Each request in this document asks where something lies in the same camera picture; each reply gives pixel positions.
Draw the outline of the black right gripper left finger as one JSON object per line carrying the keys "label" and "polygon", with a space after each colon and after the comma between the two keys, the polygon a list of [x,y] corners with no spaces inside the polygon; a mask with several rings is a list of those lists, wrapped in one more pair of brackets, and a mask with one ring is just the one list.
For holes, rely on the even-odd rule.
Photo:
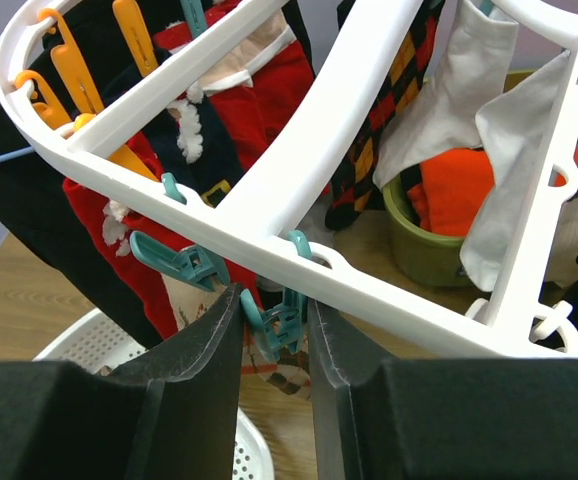
{"label": "black right gripper left finger", "polygon": [[[239,305],[228,287],[207,311]],[[0,362],[0,479],[128,479],[143,386],[70,361]]]}

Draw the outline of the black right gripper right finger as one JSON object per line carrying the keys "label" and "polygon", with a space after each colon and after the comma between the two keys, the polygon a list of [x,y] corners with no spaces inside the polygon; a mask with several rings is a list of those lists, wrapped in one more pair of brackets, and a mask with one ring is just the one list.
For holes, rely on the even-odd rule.
{"label": "black right gripper right finger", "polygon": [[578,360],[405,360],[311,301],[322,479],[578,479]]}

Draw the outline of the beige argyle sock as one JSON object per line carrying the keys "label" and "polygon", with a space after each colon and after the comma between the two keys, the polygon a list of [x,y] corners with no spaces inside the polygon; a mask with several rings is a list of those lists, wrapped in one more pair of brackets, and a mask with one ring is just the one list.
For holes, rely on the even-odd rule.
{"label": "beige argyle sock", "polygon": [[[282,300],[282,287],[231,261],[226,263],[230,280],[251,294],[260,311],[270,309]],[[162,276],[178,330],[200,319],[218,300],[226,286],[213,279],[211,291],[202,290],[170,276]],[[302,338],[296,349],[286,346],[273,353],[263,352],[253,331],[245,330],[241,373],[257,375],[285,395],[306,401],[311,399],[308,340]]]}

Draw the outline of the white round clip hanger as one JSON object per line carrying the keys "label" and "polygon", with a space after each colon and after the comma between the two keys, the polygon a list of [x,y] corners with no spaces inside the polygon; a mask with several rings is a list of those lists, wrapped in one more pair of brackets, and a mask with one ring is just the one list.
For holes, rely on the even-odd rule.
{"label": "white round clip hanger", "polygon": [[246,1],[75,133],[54,131],[15,76],[48,27],[42,3],[29,1],[0,37],[0,103],[35,150],[63,175],[243,267],[416,343],[457,357],[549,358],[536,344],[563,335],[564,355],[578,358],[569,306],[538,300],[562,204],[578,188],[578,14],[542,1],[500,8],[570,52],[505,262],[489,300],[460,315],[354,269],[333,249],[298,256],[283,234],[296,226],[332,177],[365,119],[418,9],[416,1],[357,2],[312,88],[287,126],[227,198],[207,207],[194,192],[186,204],[163,187],[113,165],[109,156],[169,102],[280,8]]}

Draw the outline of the navy santa sock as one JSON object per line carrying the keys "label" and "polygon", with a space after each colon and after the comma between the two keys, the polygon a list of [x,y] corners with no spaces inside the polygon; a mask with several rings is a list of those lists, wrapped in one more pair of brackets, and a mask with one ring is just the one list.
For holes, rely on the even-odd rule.
{"label": "navy santa sock", "polygon": [[170,102],[127,145],[157,178],[171,174],[211,207],[244,174],[231,136],[198,86]]}

